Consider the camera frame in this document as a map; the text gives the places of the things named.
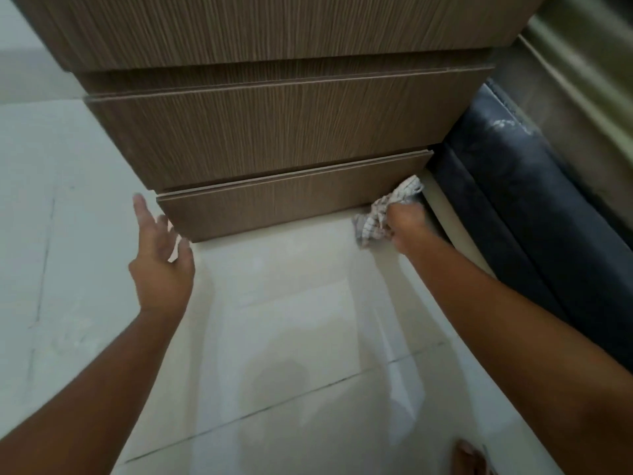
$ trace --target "brown wooden panel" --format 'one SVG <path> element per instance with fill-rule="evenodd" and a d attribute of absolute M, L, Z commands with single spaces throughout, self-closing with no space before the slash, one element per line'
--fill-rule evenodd
<path fill-rule="evenodd" d="M 199 242 L 372 203 L 419 175 L 431 155 L 423 151 L 227 183 L 163 195 L 158 204 L 181 235 Z"/>
<path fill-rule="evenodd" d="M 165 190 L 438 143 L 490 71 L 271 83 L 87 104 L 146 187 Z"/>
<path fill-rule="evenodd" d="M 542 0 L 14 0 L 69 71 L 505 46 Z"/>
<path fill-rule="evenodd" d="M 91 95 L 138 94 L 264 81 L 353 77 L 354 75 L 370 75 L 372 73 L 438 71 L 451 68 L 492 68 L 495 58 L 498 57 L 497 52 L 501 50 L 504 48 L 178 66 L 147 70 L 99 71 L 79 73 L 76 77 Z"/>

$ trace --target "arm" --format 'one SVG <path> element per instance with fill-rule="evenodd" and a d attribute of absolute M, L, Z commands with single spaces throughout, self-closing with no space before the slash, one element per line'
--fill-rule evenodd
<path fill-rule="evenodd" d="M 130 264 L 140 313 L 51 401 L 0 441 L 5 474 L 109 474 L 143 409 L 193 288 L 189 243 L 134 196 L 138 255 Z"/>
<path fill-rule="evenodd" d="M 387 217 L 396 248 L 565 473 L 629 472 L 633 376 L 433 235 L 421 205 L 392 205 Z"/>

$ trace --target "hand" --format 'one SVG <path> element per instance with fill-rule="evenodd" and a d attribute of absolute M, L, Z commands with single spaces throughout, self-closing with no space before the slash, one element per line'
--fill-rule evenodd
<path fill-rule="evenodd" d="M 185 314 L 194 284 L 194 256 L 187 239 L 178 243 L 178 259 L 169 262 L 178 234 L 167 230 L 165 215 L 154 217 L 143 195 L 134 195 L 138 220 L 138 255 L 129 265 L 140 311 L 177 317 Z"/>
<path fill-rule="evenodd" d="M 404 255 L 407 254 L 409 240 L 427 232 L 427 226 L 424 224 L 424 208 L 420 203 L 389 205 L 387 223 L 392 232 L 392 243 L 396 250 Z"/>

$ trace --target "left hand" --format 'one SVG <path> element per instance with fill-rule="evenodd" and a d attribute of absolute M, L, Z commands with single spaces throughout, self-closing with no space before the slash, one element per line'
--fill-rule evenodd
<path fill-rule="evenodd" d="M 147 209 L 143 195 L 134 195 L 134 212 L 138 221 L 138 255 L 129 265 L 136 285 L 140 311 L 177 318 L 185 314 L 193 290 L 194 256 L 189 241 L 180 239 L 178 258 L 169 262 L 178 234 L 169 220 L 156 220 Z"/>

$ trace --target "cleaning rag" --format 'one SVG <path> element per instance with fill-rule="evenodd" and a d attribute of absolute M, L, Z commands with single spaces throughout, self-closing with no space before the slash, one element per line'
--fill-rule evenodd
<path fill-rule="evenodd" d="M 413 197 L 420 193 L 424 185 L 416 175 L 411 175 L 398 188 L 372 204 L 369 215 L 354 215 L 356 239 L 360 246 L 366 247 L 369 240 L 380 240 L 387 236 L 387 208 L 392 203 L 413 203 Z"/>

